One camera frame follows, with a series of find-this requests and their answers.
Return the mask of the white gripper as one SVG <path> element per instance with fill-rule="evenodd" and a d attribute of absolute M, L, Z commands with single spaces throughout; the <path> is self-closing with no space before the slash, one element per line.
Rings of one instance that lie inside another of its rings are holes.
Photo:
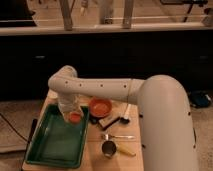
<path fill-rule="evenodd" d="M 82 115 L 82 110 L 79 106 L 78 98 L 76 95 L 59 94 L 58 106 L 63 116 L 68 116 L 69 114 L 72 114 L 72 113 L 77 113 L 78 115 Z"/>

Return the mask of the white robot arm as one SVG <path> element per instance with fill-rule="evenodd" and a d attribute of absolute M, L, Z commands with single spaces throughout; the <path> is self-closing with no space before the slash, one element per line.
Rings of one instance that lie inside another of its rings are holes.
<path fill-rule="evenodd" d="M 173 77 L 84 79 L 66 65 L 48 80 L 59 109 L 71 110 L 78 94 L 134 104 L 138 114 L 144 171 L 199 171 L 196 134 L 187 93 Z"/>

